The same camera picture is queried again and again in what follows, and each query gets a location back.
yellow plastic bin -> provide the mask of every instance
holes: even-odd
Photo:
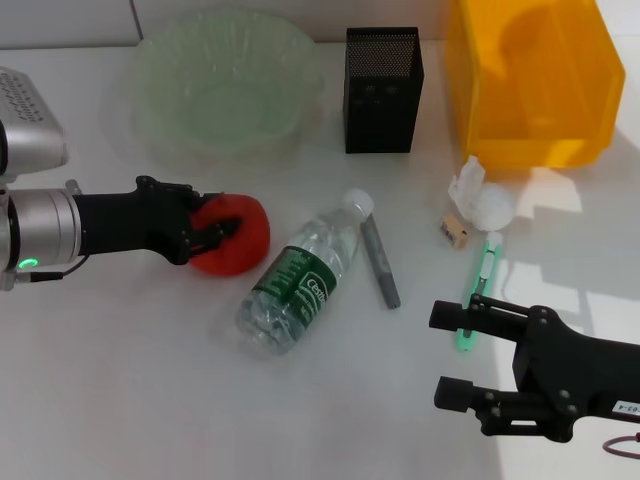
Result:
[[[451,0],[449,90],[464,158],[577,167],[613,138],[625,72],[595,0]]]

black mesh pen holder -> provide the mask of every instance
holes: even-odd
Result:
[[[344,80],[347,153],[406,153],[424,80],[417,28],[349,28]]]

label sticker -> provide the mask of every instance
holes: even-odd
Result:
[[[336,285],[322,260],[302,248],[286,247],[253,289],[276,297],[307,328]]]
[[[451,246],[452,247],[455,246],[455,244],[458,241],[458,239],[456,238],[456,236],[453,233],[451,233],[449,231],[449,228],[447,227],[447,222],[445,222],[444,219],[442,220],[442,223],[440,224],[440,231],[447,238],[447,240],[449,240],[449,243],[451,244]]]
[[[613,407],[612,412],[640,417],[640,403],[618,401]]]

gray marker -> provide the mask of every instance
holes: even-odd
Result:
[[[373,214],[369,215],[367,220],[360,225],[362,231],[362,239],[364,246],[369,254],[369,261],[373,267],[373,273],[376,275],[378,285],[382,291],[382,296],[389,309],[398,308],[400,306],[400,296],[396,288],[396,282],[393,280],[389,260],[384,253],[382,240],[378,233],[378,227],[373,219]]]

water bottle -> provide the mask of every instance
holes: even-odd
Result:
[[[349,269],[372,211],[371,197],[352,189],[339,208],[307,222],[242,302],[243,335],[271,353],[289,351]]]

